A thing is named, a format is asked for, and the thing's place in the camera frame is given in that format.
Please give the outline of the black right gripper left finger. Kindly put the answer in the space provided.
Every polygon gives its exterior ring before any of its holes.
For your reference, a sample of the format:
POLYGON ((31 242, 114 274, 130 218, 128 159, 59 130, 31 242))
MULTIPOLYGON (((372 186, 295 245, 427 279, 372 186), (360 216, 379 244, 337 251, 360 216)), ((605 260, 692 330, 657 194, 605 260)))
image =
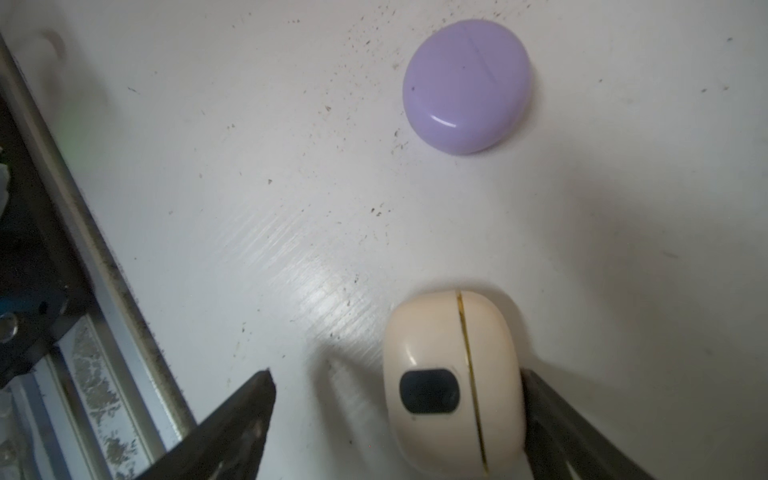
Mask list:
POLYGON ((276 401, 268 370, 255 373, 142 479, 254 479, 276 401))

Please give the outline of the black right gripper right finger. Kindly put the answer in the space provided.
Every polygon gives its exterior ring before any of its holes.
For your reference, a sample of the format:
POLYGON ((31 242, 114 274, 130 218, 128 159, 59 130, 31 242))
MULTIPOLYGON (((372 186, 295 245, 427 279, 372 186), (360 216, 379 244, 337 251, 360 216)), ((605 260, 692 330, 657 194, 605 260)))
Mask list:
POLYGON ((535 479, 651 480, 531 369, 521 371, 524 451, 535 479))

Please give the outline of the cream earbud charging case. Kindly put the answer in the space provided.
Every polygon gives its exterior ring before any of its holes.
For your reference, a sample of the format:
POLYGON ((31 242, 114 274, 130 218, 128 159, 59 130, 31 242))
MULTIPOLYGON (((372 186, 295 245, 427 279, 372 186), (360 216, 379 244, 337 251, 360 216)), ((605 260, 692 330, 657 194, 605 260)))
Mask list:
POLYGON ((414 297, 392 312, 382 353, 389 424, 413 467, 446 478, 512 469, 526 434, 523 388, 493 302, 462 290, 414 297))

